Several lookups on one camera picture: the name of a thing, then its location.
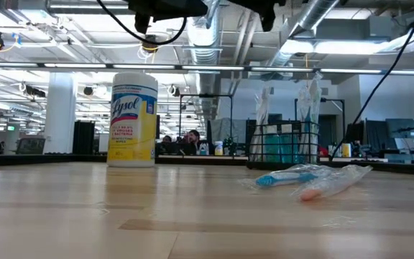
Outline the black cabinet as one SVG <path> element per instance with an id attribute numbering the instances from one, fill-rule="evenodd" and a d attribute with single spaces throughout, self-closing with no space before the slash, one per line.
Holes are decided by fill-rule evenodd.
<path id="1" fill-rule="evenodd" d="M 73 154 L 92 155 L 94 135 L 94 122 L 76 121 L 74 125 Z"/>
<path id="2" fill-rule="evenodd" d="M 252 140 L 254 138 L 254 131 L 256 130 L 257 120 L 248 119 L 246 121 L 246 137 L 245 137 L 245 151 L 246 156 L 249 156 L 252 145 Z"/>

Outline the long ceiling light bar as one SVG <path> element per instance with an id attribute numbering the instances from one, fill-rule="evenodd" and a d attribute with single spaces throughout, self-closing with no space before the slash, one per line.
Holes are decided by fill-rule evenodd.
<path id="1" fill-rule="evenodd" d="M 195 72 L 253 72 L 253 73 L 331 73 L 391 76 L 414 76 L 414 70 L 377 70 L 357 68 L 299 68 L 264 67 L 244 65 L 158 65 L 158 64 L 115 64 L 115 63 L 26 63 L 0 62 L 0 69 L 34 71 L 195 71 Z"/>

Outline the white pillar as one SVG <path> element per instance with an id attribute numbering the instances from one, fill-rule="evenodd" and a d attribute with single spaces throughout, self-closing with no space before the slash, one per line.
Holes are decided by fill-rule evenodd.
<path id="1" fill-rule="evenodd" d="M 44 153 L 72 152 L 77 88 L 73 73 L 50 73 Z"/>

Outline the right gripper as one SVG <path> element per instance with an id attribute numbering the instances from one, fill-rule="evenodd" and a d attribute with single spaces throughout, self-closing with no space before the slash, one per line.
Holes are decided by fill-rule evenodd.
<path id="1" fill-rule="evenodd" d="M 274 7 L 286 5 L 286 0 L 229 0 L 232 3 L 245 7 L 259 15 L 262 30 L 269 32 L 275 21 Z"/>

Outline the grey computer monitor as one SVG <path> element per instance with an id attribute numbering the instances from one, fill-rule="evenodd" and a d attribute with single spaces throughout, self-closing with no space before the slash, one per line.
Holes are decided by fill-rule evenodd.
<path id="1" fill-rule="evenodd" d="M 409 140 L 414 140 L 414 119 L 386 119 L 387 135 L 399 140 L 403 148 L 411 149 Z"/>

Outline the person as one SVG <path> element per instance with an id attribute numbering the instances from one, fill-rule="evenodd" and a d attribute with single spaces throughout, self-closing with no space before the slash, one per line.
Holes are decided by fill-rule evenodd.
<path id="1" fill-rule="evenodd" d="M 190 155 L 201 154 L 201 136 L 200 133 L 195 129 L 192 129 L 188 133 L 188 153 Z"/>
<path id="2" fill-rule="evenodd" d="M 174 153 L 174 146 L 172 138 L 169 135 L 165 135 L 162 142 L 159 145 L 159 154 L 169 155 Z"/>

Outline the Lysol disinfecting wipes canister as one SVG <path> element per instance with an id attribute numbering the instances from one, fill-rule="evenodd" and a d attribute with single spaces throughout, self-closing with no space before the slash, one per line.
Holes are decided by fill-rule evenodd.
<path id="1" fill-rule="evenodd" d="M 113 78 L 107 165 L 146 168 L 155 164 L 158 83 L 145 73 Z"/>

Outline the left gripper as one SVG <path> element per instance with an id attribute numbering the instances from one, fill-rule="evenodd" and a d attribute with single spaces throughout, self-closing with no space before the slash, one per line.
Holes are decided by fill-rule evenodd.
<path id="1" fill-rule="evenodd" d="M 202 0 L 127 0 L 128 9 L 135 13 L 135 29 L 147 33 L 150 19 L 157 22 L 165 19 L 200 17 L 208 12 Z"/>

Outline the blue toothbrush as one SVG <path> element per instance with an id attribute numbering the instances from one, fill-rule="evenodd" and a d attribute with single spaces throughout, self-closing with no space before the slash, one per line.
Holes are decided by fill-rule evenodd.
<path id="1" fill-rule="evenodd" d="M 261 189 L 290 184 L 307 183 L 332 174 L 335 170 L 325 165 L 298 164 L 285 170 L 273 171 L 258 178 L 239 180 L 247 188 Z"/>

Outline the black aluminium table frame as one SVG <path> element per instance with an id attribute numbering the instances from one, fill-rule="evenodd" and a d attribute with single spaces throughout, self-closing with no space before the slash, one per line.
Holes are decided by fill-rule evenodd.
<path id="1" fill-rule="evenodd" d="M 32 165 L 41 163 L 69 163 L 69 162 L 87 162 L 87 163 L 105 163 L 106 157 L 103 155 L 66 155 L 66 154 L 50 154 L 50 155 L 0 155 L 0 166 L 5 165 Z M 248 160 L 244 157 L 215 157 L 215 156 L 180 156 L 166 155 L 155 158 L 152 162 L 138 164 L 134 166 L 138 168 L 152 167 L 155 164 L 164 165 L 219 165 L 219 166 L 245 166 Z M 383 163 L 370 162 L 366 160 L 353 161 L 323 161 L 321 165 L 332 168 L 343 168 L 347 165 L 372 166 L 374 171 L 384 171 L 390 173 L 402 173 L 414 175 L 414 164 L 401 163 Z"/>

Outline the teal mouthwash bottle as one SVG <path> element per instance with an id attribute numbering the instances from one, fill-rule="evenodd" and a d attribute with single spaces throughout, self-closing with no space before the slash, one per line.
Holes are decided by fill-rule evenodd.
<path id="1" fill-rule="evenodd" d="M 280 162 L 280 136 L 277 125 L 268 125 L 264 130 L 264 160 L 270 163 Z"/>
<path id="2" fill-rule="evenodd" d="M 282 124 L 280 134 L 280 155 L 283 163 L 298 162 L 300 131 L 293 124 Z"/>

